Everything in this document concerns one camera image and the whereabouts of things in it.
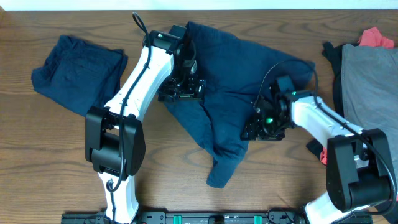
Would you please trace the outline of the grey shorts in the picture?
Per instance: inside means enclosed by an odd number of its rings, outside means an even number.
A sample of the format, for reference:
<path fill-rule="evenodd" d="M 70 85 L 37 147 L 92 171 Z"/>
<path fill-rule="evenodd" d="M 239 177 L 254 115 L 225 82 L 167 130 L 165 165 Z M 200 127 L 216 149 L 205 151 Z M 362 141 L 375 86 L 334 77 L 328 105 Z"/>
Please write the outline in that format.
<path fill-rule="evenodd" d="M 342 56 L 344 117 L 386 134 L 397 173 L 397 49 L 346 44 Z"/>

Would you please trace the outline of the dark navy garment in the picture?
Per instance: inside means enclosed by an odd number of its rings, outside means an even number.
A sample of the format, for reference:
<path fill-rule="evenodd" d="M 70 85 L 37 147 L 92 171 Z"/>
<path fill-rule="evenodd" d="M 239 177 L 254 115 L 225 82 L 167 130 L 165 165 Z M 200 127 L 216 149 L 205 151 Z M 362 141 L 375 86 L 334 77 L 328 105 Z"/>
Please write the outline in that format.
<path fill-rule="evenodd" d="M 34 90 L 66 109 L 85 116 L 102 108 L 120 90 L 128 62 L 123 49 L 108 49 L 61 35 L 44 65 L 32 71 Z"/>

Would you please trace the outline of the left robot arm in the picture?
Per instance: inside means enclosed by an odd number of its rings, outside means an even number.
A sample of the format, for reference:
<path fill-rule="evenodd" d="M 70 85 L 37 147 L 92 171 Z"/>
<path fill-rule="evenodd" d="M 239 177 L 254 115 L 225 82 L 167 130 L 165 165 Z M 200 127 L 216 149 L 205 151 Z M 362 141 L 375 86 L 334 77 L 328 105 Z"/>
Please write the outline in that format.
<path fill-rule="evenodd" d="M 152 99 L 174 103 L 205 95 L 206 81 L 197 75 L 196 46 L 187 28 L 146 32 L 142 46 L 123 87 L 85 116 L 85 159 L 99 174 L 107 201 L 96 223 L 132 223 L 137 215 L 134 176 L 146 153 L 142 122 Z"/>

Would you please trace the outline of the blue denim shorts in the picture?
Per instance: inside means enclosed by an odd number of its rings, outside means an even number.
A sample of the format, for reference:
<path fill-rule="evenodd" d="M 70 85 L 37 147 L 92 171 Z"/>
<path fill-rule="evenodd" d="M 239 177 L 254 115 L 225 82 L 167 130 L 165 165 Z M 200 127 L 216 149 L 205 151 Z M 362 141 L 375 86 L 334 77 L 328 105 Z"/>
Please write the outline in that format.
<path fill-rule="evenodd" d="M 188 22 L 186 27 L 197 48 L 197 72 L 206 80 L 205 97 L 167 103 L 166 108 L 212 156 L 206 183 L 223 188 L 247 152 L 248 142 L 240 135 L 257 95 L 271 98 L 269 85 L 281 75 L 304 89 L 315 64 L 202 24 Z"/>

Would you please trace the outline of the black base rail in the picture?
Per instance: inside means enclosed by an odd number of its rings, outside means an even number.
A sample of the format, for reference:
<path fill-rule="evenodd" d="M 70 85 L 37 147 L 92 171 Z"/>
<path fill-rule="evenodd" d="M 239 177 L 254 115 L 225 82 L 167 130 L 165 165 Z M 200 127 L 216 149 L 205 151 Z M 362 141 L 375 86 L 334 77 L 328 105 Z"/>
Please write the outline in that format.
<path fill-rule="evenodd" d="M 97 224 L 113 223 L 103 212 L 97 214 L 63 214 L 62 224 Z M 301 213 L 282 210 L 266 213 L 167 213 L 142 212 L 132 223 L 136 224 L 289 224 L 309 223 Z M 358 215 L 344 218 L 340 222 L 345 224 L 372 224 L 370 215 Z"/>

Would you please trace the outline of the black garment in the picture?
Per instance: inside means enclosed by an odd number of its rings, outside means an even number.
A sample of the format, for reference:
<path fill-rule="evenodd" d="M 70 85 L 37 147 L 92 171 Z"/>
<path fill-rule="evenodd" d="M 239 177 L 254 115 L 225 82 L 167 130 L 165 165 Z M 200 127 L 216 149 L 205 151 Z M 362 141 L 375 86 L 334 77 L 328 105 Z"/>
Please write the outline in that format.
<path fill-rule="evenodd" d="M 334 73 L 332 94 L 335 111 L 343 117 L 344 109 L 341 84 L 342 50 L 343 45 L 334 47 L 331 42 L 323 43 L 322 55 L 331 63 Z M 327 164 L 327 150 L 316 139 L 311 140 L 306 147 L 322 164 Z"/>

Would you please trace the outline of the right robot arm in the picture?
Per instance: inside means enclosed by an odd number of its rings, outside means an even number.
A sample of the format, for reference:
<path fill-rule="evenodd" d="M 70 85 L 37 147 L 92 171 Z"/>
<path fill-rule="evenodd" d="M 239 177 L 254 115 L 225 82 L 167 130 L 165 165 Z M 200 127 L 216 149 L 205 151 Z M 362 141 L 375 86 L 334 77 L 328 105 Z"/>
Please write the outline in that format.
<path fill-rule="evenodd" d="M 357 223 L 370 206 L 396 204 L 397 184 L 387 136 L 365 130 L 324 105 L 313 92 L 298 91 L 290 77 L 270 86 L 272 101 L 261 95 L 246 121 L 242 140 L 280 141 L 285 130 L 301 127 L 326 149 L 326 192 L 304 206 L 295 223 Z"/>

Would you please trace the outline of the red garment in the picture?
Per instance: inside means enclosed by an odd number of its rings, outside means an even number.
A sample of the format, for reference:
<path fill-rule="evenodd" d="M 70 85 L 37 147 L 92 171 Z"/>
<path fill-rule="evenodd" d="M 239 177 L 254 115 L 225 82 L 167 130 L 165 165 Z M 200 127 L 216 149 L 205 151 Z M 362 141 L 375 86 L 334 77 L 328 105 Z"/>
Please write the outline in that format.
<path fill-rule="evenodd" d="M 356 43 L 352 43 L 353 46 L 365 46 L 365 47 L 384 47 L 387 49 L 393 49 L 397 47 L 394 41 L 383 36 L 378 28 L 373 27 L 363 32 L 361 37 Z"/>

